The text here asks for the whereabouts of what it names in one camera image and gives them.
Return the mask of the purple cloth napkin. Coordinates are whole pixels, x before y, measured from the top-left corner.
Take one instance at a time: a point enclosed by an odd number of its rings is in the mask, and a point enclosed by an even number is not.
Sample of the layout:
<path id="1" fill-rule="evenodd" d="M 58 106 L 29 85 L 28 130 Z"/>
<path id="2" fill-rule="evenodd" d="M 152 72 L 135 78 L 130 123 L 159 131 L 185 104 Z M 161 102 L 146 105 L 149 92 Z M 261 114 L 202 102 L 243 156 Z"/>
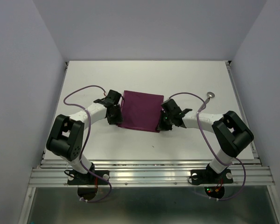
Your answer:
<path id="1" fill-rule="evenodd" d="M 121 103 L 121 128 L 157 133 L 163 95 L 124 91 Z"/>

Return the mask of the silver metal spoon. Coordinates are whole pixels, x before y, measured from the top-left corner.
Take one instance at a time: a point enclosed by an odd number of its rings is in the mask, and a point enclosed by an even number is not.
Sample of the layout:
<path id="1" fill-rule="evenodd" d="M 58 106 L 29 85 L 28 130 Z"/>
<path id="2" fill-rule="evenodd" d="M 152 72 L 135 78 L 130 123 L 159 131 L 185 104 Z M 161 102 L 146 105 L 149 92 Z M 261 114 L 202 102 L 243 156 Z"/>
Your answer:
<path id="1" fill-rule="evenodd" d="M 204 101 L 204 103 L 202 104 L 202 106 L 200 107 L 199 111 L 202 111 L 206 108 L 206 105 L 209 103 L 209 101 L 215 97 L 215 94 L 211 91 L 207 92 L 207 98 Z"/>

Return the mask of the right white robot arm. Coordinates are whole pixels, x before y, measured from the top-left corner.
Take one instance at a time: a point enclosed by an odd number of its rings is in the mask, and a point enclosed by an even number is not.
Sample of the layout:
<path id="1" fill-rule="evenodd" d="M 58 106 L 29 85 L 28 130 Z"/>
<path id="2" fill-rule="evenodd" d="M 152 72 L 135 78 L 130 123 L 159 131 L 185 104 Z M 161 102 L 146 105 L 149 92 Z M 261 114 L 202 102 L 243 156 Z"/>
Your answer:
<path id="1" fill-rule="evenodd" d="M 199 129 L 209 147 L 210 143 L 204 132 L 216 136 L 220 150 L 215 153 L 211 149 L 214 159 L 205 171 L 205 176 L 210 182 L 219 180 L 222 172 L 254 140 L 251 130 L 234 111 L 225 114 L 208 114 L 188 108 L 181 110 L 173 99 L 163 102 L 161 107 L 157 131 L 169 131 L 172 130 L 172 126 Z"/>

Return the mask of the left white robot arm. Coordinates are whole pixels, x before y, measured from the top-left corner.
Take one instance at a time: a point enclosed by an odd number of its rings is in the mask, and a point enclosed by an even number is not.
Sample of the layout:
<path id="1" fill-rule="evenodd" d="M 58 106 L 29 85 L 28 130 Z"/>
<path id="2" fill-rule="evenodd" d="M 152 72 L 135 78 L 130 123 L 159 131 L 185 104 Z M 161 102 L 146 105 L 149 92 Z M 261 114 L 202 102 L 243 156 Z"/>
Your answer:
<path id="1" fill-rule="evenodd" d="M 97 99 L 88 107 L 80 106 L 81 111 L 70 116 L 58 115 L 51 128 L 46 149 L 64 159 L 72 166 L 66 175 L 72 181 L 91 183 L 94 176 L 94 164 L 83 155 L 85 144 L 90 136 L 91 125 L 106 119 L 110 125 L 119 125 L 123 118 L 119 92 L 110 90 L 102 99 Z"/>

